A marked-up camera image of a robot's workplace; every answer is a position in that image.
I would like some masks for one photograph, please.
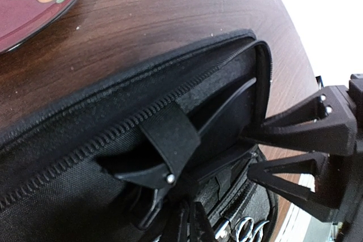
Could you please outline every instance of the wooden table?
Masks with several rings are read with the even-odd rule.
[[[317,90],[281,0],[79,0],[60,20],[0,56],[0,129],[118,69],[240,28],[253,29],[272,49],[268,115]],[[269,159],[292,154],[264,151]],[[278,229],[288,206],[281,201]]]

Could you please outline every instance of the zippered case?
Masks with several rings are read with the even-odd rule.
[[[0,134],[0,241],[157,241],[184,199],[202,204],[214,235],[228,221],[218,241],[239,240],[244,216],[269,221],[268,241],[277,198],[247,180],[264,156],[239,134],[264,120],[270,79],[268,45],[242,30],[149,59],[17,122]],[[191,219],[189,238],[207,241]]]

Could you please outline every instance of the white floor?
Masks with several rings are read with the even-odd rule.
[[[315,75],[324,85],[347,85],[363,73],[363,0],[282,0]]]

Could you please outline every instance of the tool kit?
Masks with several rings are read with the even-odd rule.
[[[277,197],[240,136],[264,118],[251,31],[144,61],[0,133],[0,241],[269,241]]]

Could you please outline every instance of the scissors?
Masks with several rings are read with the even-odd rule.
[[[235,228],[237,242],[261,242],[263,238],[263,227],[268,222],[268,220],[263,220],[255,225],[254,219],[250,216],[242,218]]]

